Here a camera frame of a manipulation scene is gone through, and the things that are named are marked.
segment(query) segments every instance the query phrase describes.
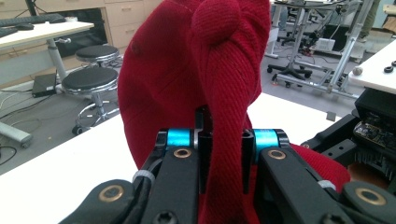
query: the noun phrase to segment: gray floor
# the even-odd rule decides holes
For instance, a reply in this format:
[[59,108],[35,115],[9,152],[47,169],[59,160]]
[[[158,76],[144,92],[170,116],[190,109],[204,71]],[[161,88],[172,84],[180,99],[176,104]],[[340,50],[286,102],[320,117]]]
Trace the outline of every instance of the gray floor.
[[[367,49],[380,50],[386,45],[386,42],[390,41],[385,40],[378,45],[378,43],[375,43],[376,38],[371,38],[371,41],[364,44]],[[291,85],[290,88],[286,88],[283,81],[279,81],[278,85],[273,84],[272,76],[276,71],[268,74],[266,71],[267,65],[269,63],[286,65],[289,62],[291,49],[292,44],[285,46],[276,44],[275,53],[279,55],[279,58],[264,57],[262,59],[262,91],[323,112],[333,112],[339,117],[350,113],[354,109],[354,100],[352,99],[306,86]],[[363,60],[371,55],[371,53],[366,53]],[[339,57],[316,54],[312,57],[300,55],[299,60],[335,68]],[[349,62],[345,71],[351,71],[356,65],[358,64]],[[316,82],[323,75],[323,72],[314,71],[310,81]],[[64,93],[55,94],[51,97],[33,98],[32,94],[27,91],[31,87],[32,84],[28,84],[16,89],[19,91],[0,91],[0,120],[34,136],[31,145],[28,148],[23,148],[16,142],[0,135],[0,175],[73,138],[75,135],[72,134],[71,130],[75,126],[75,117],[90,102],[86,97]],[[363,88],[348,85],[347,90],[360,94]],[[104,99],[116,101],[117,94],[115,91],[107,92],[104,94]],[[301,118],[309,121],[309,118],[300,114],[296,115],[293,111],[290,111],[290,115],[297,119]]]

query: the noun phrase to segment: zip tie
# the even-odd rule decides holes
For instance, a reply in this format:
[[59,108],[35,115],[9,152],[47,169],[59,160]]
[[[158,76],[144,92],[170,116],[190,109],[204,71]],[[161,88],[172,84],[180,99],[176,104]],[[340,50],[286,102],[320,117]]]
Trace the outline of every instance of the zip tie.
[[330,188],[330,189],[336,190],[335,185],[334,185],[334,184],[332,183],[332,181],[330,181],[330,180],[319,180],[319,181],[318,181],[318,184],[320,184],[320,186],[321,186],[323,189]]
[[148,171],[148,170],[138,170],[135,174],[134,177],[132,178],[132,182],[134,182],[134,180],[139,177],[139,176],[143,176],[148,178],[151,181],[151,186],[154,185],[155,182],[155,176],[152,172]]

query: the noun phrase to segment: white table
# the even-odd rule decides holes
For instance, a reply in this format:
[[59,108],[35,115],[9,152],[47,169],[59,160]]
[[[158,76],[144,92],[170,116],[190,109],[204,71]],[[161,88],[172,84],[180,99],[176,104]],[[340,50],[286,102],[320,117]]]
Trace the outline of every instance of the white table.
[[363,69],[361,75],[355,76],[350,72],[350,83],[396,94],[396,67],[391,73],[384,72],[385,67],[396,62],[395,51],[396,41],[393,41],[360,65]]
[[[37,53],[26,54],[0,62],[0,84],[8,83],[20,77],[30,76],[36,72],[56,67],[61,81],[66,77],[64,63],[59,50],[55,45],[54,38],[62,35],[71,35],[85,31],[93,27],[87,22],[62,22],[35,24],[30,31],[18,31],[15,34],[0,38],[0,49],[12,49],[15,47],[33,44],[43,40],[47,41],[48,49]],[[28,147],[32,135],[0,122],[0,134],[3,134]]]
[[[283,129],[296,144],[333,124],[324,112],[267,94],[248,113],[254,128]],[[131,181],[135,171],[117,116],[0,175],[0,222],[58,223],[97,185]]]

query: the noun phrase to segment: white tabletop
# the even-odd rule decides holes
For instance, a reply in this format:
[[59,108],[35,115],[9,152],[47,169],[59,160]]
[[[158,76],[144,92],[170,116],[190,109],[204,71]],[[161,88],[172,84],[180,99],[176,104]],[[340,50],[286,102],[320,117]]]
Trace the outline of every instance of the white tabletop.
[[391,73],[384,72],[385,67],[396,62],[395,52],[396,41],[393,41],[360,65],[363,69],[361,75],[355,76],[350,72],[350,83],[396,94],[396,67]]
[[[324,112],[267,94],[248,113],[253,128],[283,129],[296,144],[333,124]],[[0,222],[58,223],[97,185],[111,179],[131,181],[135,171],[121,117],[116,116],[0,175]]]
[[61,35],[71,35],[73,33],[88,30],[93,27],[93,23],[73,21],[61,23],[40,23],[34,24],[35,28],[30,31],[18,31],[15,34],[0,38],[0,49],[16,47],[18,45],[29,44],[38,40],[52,39]]

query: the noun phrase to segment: red knit fabric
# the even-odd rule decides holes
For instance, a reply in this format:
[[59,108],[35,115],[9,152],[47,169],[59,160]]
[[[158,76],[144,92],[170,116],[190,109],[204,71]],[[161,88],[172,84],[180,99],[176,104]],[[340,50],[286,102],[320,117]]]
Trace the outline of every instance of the red knit fabric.
[[[261,92],[269,30],[267,0],[164,0],[125,52],[120,112],[138,167],[161,128],[194,128],[195,109],[209,106],[213,151],[200,223],[257,223],[252,194],[242,193],[240,148],[251,127],[247,108]],[[320,168],[323,158],[307,151],[299,153]],[[328,171],[334,164],[322,169],[329,179],[347,179],[347,171]]]

